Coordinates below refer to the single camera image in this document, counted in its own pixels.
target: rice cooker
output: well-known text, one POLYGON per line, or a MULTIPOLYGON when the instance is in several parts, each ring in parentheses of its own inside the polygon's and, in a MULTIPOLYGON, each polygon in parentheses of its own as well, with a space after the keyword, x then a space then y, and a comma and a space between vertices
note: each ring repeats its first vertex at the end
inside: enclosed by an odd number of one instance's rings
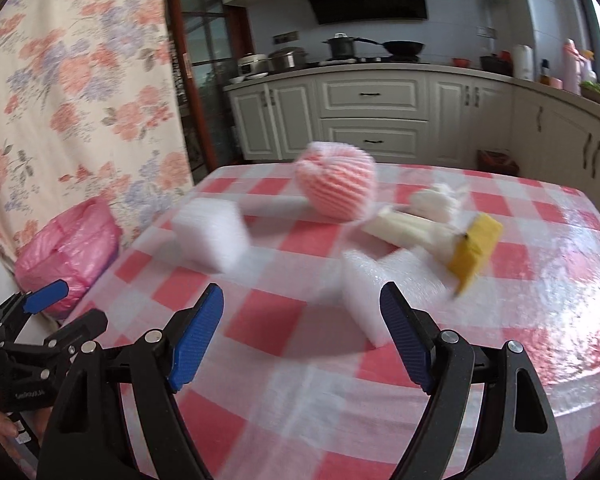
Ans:
POLYGON ((269 71, 269 57, 266 54, 249 54, 238 60, 238 73, 243 76, 269 71))

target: checkered tablecloth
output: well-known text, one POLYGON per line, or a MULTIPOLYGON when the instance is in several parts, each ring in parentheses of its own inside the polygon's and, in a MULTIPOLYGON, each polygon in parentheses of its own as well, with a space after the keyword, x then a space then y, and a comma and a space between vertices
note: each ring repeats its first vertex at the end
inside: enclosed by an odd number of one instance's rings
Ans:
MULTIPOLYGON (((557 417, 572 478, 600 444, 600 215, 580 192, 475 171, 380 164, 378 202, 407 204, 436 182, 467 186, 465 215, 483 211, 504 234, 459 299, 432 309, 442 328, 474 344, 524 343, 557 417)), ((197 196, 240 205, 252 247, 229 273, 183 259, 169 211, 100 278, 75 312, 109 318, 99 341, 128 344, 193 306, 209 282, 224 316, 195 379, 176 396, 218 480, 385 480, 428 397, 394 346, 372 349, 341 307, 339 254, 392 250, 354 223, 315 212, 289 164, 230 166, 197 196)), ((472 390, 448 473, 464 467, 480 404, 472 390)), ((132 392, 125 411, 141 468, 154 474, 132 392)))

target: tiled wall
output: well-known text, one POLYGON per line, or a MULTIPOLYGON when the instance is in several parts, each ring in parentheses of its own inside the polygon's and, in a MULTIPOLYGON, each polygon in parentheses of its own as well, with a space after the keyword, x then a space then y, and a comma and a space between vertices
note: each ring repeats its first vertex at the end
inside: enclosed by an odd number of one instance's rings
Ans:
POLYGON ((536 66, 548 59, 552 75, 562 77, 562 46, 567 38, 579 49, 588 47, 584 15, 579 0, 526 0, 533 30, 536 66))
MULTIPOLYGON (((426 45, 423 61, 450 64, 452 57, 471 59, 477 66, 479 57, 508 49, 513 42, 510 33, 507 0, 427 0, 426 22, 372 22, 318 25, 308 0, 264 0, 248 8, 256 52, 269 54, 279 48, 272 36, 298 30, 299 41, 289 46, 302 46, 308 60, 324 60, 329 47, 322 42, 336 32, 379 42, 391 40, 419 41, 426 45), (478 26, 494 27, 496 41, 477 35, 478 26)), ((387 56, 380 46, 357 43, 359 56, 387 56)))

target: floral curtain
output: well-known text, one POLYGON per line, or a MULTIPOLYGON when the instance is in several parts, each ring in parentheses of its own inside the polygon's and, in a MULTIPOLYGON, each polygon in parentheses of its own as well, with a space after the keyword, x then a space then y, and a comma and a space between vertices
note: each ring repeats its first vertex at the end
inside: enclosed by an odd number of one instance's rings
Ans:
POLYGON ((190 189, 163 0, 0 12, 0 250, 92 196, 128 244, 190 189))

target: bottle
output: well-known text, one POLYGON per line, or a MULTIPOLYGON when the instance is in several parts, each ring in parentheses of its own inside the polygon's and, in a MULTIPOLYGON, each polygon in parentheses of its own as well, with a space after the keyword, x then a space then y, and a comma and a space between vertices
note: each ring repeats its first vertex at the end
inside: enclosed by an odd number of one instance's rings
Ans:
POLYGON ((591 67, 591 62, 593 61, 593 52, 590 50, 583 50, 580 54, 584 58, 584 65, 582 67, 582 80, 597 83, 598 76, 595 72, 593 72, 591 67))
POLYGON ((564 73, 562 87, 572 94, 580 95, 580 77, 582 69, 582 56, 576 49, 573 40, 567 40, 564 43, 562 51, 564 60, 564 73))
POLYGON ((550 72, 549 60, 543 59, 542 65, 540 66, 540 77, 538 78, 538 82, 543 85, 551 86, 550 72))

